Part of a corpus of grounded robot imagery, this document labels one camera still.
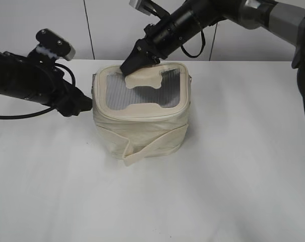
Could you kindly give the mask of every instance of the white table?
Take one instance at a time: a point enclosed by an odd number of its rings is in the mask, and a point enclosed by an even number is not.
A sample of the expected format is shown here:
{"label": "white table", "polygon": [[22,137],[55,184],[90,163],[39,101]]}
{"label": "white table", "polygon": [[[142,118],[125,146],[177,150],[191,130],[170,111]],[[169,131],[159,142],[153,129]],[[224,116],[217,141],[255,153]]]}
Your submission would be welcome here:
{"label": "white table", "polygon": [[[68,63],[90,95],[118,61]],[[92,113],[0,121],[0,242],[305,242],[305,120],[290,63],[184,62],[191,126],[168,157],[125,167]],[[0,96],[0,114],[39,104]]]}

